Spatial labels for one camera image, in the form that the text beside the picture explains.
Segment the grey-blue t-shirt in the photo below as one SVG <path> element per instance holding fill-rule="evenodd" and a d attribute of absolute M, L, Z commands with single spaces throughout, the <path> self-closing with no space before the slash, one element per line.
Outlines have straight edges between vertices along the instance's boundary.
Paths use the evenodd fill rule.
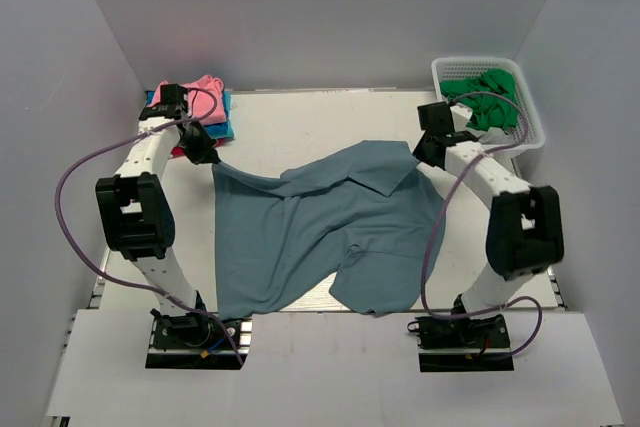
<path fill-rule="evenodd" d="M 261 177 L 213 169 L 217 310 L 281 310 L 329 280 L 361 314 L 410 309 L 443 200 L 403 141 L 363 141 Z"/>

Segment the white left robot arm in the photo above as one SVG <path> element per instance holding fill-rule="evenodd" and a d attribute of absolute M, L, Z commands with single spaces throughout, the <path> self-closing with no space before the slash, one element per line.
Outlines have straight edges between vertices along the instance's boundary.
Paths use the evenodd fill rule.
<path fill-rule="evenodd" d="M 214 142 L 196 121 L 166 127 L 163 119 L 139 123 L 122 165 L 95 186 L 108 247 L 134 265 L 152 289 L 161 328 L 199 346 L 211 334 L 204 302 L 187 281 L 173 251 L 176 226 L 161 180 L 174 148 L 192 163 L 219 161 Z"/>

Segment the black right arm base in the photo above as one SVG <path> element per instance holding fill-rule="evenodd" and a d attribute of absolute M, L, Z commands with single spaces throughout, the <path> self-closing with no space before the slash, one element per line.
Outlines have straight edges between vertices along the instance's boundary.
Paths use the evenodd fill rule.
<path fill-rule="evenodd" d="M 407 331 L 418 340 L 421 373 L 510 372 L 514 370 L 503 315 L 488 319 L 416 317 Z"/>

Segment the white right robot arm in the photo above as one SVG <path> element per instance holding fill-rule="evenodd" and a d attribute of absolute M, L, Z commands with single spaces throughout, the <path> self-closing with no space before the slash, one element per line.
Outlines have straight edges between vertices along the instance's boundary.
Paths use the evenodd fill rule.
<path fill-rule="evenodd" d="M 494 155 L 520 146 L 518 141 L 488 147 L 468 131 L 424 133 L 414 149 L 419 161 L 456 177 L 428 237 L 420 278 L 420 298 L 427 314 L 451 321 L 453 337 L 472 346 L 488 332 L 492 317 L 525 296 L 514 294 L 535 275 L 564 257 L 564 236 L 558 192 L 551 186 L 534 187 L 512 176 Z M 443 314 L 427 302 L 426 283 L 435 237 L 456 191 L 464 184 L 489 209 L 485 240 L 487 264 L 467 291 L 460 295 L 464 311 Z"/>

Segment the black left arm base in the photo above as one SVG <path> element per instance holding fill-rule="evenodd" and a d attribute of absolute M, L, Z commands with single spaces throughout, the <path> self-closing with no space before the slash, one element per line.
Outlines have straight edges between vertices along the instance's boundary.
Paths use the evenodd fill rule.
<path fill-rule="evenodd" d="M 224 322 L 221 328 L 214 320 L 188 313 L 184 316 L 154 317 L 146 354 L 148 370 L 235 371 L 242 365 L 233 350 L 233 340 L 242 361 L 249 351 L 248 331 L 243 320 Z"/>

